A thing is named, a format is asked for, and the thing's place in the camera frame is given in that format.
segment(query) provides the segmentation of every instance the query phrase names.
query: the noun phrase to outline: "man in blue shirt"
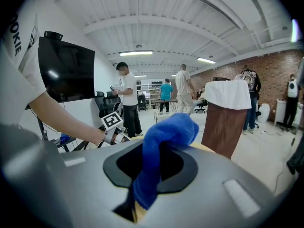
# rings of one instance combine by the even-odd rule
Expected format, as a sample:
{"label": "man in blue shirt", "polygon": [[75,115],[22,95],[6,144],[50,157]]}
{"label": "man in blue shirt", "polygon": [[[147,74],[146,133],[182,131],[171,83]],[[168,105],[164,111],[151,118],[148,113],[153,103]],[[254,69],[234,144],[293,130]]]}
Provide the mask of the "man in blue shirt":
{"label": "man in blue shirt", "polygon": [[[172,86],[169,84],[169,79],[165,79],[165,83],[160,87],[161,101],[169,101],[171,98]],[[163,105],[166,106],[166,114],[169,114],[169,102],[161,103],[160,114],[162,114]]]}

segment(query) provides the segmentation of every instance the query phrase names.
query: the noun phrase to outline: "television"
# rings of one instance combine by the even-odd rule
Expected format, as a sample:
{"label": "television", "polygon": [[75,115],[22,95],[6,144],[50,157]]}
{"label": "television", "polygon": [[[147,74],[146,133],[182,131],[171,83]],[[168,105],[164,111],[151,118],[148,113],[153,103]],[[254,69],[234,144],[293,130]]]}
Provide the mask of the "television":
{"label": "television", "polygon": [[94,98],[95,52],[54,38],[40,37],[38,60],[48,94],[58,102]]}

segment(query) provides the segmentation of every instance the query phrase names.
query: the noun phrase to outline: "man in white t-shirt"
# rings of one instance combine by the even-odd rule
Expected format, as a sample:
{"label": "man in white t-shirt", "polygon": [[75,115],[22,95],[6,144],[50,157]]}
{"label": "man in white t-shirt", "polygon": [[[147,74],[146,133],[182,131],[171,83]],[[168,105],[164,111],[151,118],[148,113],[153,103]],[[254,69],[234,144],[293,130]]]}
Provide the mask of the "man in white t-shirt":
{"label": "man in white t-shirt", "polygon": [[42,122],[98,146],[105,133],[74,118],[46,92],[38,63],[37,1],[25,0],[0,38],[0,123],[18,124],[29,104]]}
{"label": "man in white t-shirt", "polygon": [[123,96],[123,117],[128,128],[128,136],[130,138],[142,134],[141,123],[137,111],[137,86],[134,74],[129,71],[129,67],[125,62],[117,64],[116,70],[119,76],[124,77],[123,91],[114,90],[114,95]]}
{"label": "man in white t-shirt", "polygon": [[193,100],[192,97],[196,97],[194,86],[190,79],[190,74],[186,71],[187,66],[182,64],[180,71],[176,74],[175,83],[177,87],[177,104],[179,112],[183,113],[186,107],[186,113],[189,115],[193,113]]}

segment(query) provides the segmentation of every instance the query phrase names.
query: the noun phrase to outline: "white shirt sleeve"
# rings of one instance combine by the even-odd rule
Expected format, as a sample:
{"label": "white shirt sleeve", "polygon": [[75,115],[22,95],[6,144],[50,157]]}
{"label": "white shirt sleeve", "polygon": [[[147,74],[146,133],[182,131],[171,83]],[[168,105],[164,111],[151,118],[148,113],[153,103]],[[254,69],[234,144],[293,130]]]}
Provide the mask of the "white shirt sleeve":
{"label": "white shirt sleeve", "polygon": [[28,49],[24,54],[24,57],[19,66],[19,71],[34,89],[34,98],[32,100],[36,99],[38,96],[40,96],[46,91],[39,68],[38,44],[39,31],[37,27],[36,17],[35,26],[32,31]]}
{"label": "white shirt sleeve", "polygon": [[191,78],[190,78],[190,74],[189,74],[189,72],[187,72],[187,71],[186,71],[186,73],[185,73],[185,78],[186,78],[186,80],[191,79]]}
{"label": "white shirt sleeve", "polygon": [[134,90],[134,80],[135,78],[132,75],[129,75],[124,78],[124,88]]}

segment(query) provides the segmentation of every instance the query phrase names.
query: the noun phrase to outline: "white ceiling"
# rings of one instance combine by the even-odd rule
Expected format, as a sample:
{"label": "white ceiling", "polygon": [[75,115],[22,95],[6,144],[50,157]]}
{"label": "white ceiling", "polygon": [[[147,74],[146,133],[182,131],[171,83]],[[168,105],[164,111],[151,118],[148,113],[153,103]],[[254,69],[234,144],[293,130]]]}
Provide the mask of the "white ceiling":
{"label": "white ceiling", "polygon": [[[265,53],[299,48],[290,43],[289,14],[278,0],[55,0],[112,63],[135,75],[162,78],[188,65],[191,74]],[[237,18],[240,28],[231,21]],[[151,56],[119,52],[153,50]],[[203,57],[215,61],[197,61]]]}

